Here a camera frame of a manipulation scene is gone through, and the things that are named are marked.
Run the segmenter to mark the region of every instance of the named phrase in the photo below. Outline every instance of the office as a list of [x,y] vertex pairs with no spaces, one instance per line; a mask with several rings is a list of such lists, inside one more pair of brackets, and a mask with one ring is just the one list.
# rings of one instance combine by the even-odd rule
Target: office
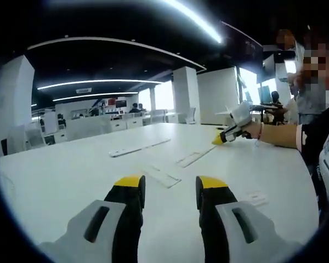
[[[25,51],[3,65],[0,186],[35,245],[58,240],[75,215],[134,174],[146,177],[139,261],[205,257],[195,206],[197,176],[225,182],[237,201],[247,201],[291,245],[305,244],[317,230],[317,198],[297,150],[243,138],[212,145],[220,133],[215,125],[230,125],[224,114],[244,100],[260,104],[262,87],[278,91],[283,105],[290,100],[280,79],[294,72],[292,52],[266,53],[263,45],[274,44],[274,37],[249,36],[238,22],[227,25],[205,11],[199,16],[205,23],[193,21],[180,7],[78,10],[81,20],[56,12],[37,24],[37,37],[27,41]],[[123,21],[125,11],[134,19]],[[105,13],[110,24],[119,22],[117,29],[105,28]],[[180,26],[169,22],[173,16]],[[231,42],[227,32],[233,32]],[[242,39],[248,39],[248,50],[242,49]],[[271,56],[275,70],[268,78],[272,72],[262,61]],[[20,127],[13,133],[17,136],[11,136],[15,127]],[[212,182],[201,180],[203,187]],[[248,255],[248,249],[241,251]]]

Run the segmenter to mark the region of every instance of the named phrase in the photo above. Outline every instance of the black ceiling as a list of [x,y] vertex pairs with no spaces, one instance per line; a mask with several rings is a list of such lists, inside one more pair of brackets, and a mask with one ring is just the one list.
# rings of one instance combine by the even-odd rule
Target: black ceiling
[[[275,8],[271,1],[247,0],[178,2],[200,14],[218,32],[223,20],[262,45],[274,44],[274,33],[282,25],[280,16],[287,6],[284,2],[283,8]],[[2,61],[21,54],[27,56],[35,68],[33,103],[41,107],[51,99],[76,96],[77,88],[92,87],[92,93],[96,94],[140,91],[154,84],[88,83],[37,90],[44,85],[93,79],[146,80],[156,75],[161,75],[157,81],[167,81],[173,70],[183,66],[212,71],[234,64],[224,57],[224,45],[163,0],[54,0],[28,10],[24,18],[11,26],[10,37],[3,36]],[[45,41],[74,37],[104,37],[146,44],[178,54],[195,65],[156,50],[100,40],[66,41],[27,50]]]

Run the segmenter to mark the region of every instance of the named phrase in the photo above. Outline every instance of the white table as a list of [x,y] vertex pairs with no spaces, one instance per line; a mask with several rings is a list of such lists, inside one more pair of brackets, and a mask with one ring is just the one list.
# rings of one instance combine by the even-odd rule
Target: white table
[[[51,145],[0,158],[5,196],[34,243],[54,241],[68,221],[114,182],[140,170],[147,156],[174,165],[178,159],[211,146],[210,125],[161,123]],[[171,141],[111,158],[109,151],[156,138]],[[144,225],[139,262],[202,262],[201,230],[196,209],[195,177],[223,179],[238,200],[262,191],[269,203],[257,207],[288,241],[306,242],[318,226],[317,201],[310,175],[297,150],[243,138],[218,146],[192,165],[178,168],[182,181],[165,188],[146,177]]]

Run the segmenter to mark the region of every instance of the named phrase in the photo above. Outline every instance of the bracelet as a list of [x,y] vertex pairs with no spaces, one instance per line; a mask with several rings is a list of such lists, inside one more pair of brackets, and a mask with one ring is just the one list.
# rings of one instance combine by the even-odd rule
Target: bracelet
[[257,140],[259,141],[259,139],[261,138],[261,135],[262,135],[262,131],[263,131],[263,127],[264,127],[264,123],[261,122],[261,128],[259,130],[259,134],[258,134],[258,137],[257,137]]

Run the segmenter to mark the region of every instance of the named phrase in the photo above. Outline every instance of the ceiling light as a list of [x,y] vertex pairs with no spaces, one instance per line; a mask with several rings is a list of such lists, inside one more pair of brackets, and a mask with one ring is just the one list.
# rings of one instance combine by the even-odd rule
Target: ceiling light
[[71,99],[79,99],[79,98],[93,97],[93,96],[132,95],[132,94],[137,94],[137,92],[113,92],[113,93],[89,94],[89,95],[82,95],[82,96],[74,96],[74,97],[67,97],[67,98],[55,99],[53,101],[71,100]]
[[65,82],[65,83],[59,83],[59,84],[53,84],[45,87],[40,87],[40,89],[48,89],[52,87],[58,87],[58,86],[64,86],[64,85],[72,85],[72,84],[81,84],[81,83],[94,83],[94,82],[140,82],[140,83],[153,83],[153,84],[162,84],[161,81],[142,81],[138,79],[97,79],[93,81],[73,81],[73,82]]
[[206,31],[213,39],[215,39],[218,43],[222,42],[222,37],[217,33],[216,30],[213,29],[207,22],[203,21],[197,14],[195,14],[192,10],[184,6],[183,4],[177,2],[176,0],[163,0],[164,2],[170,4],[176,10],[182,12],[184,15],[189,17],[193,22],[195,22],[199,27]]

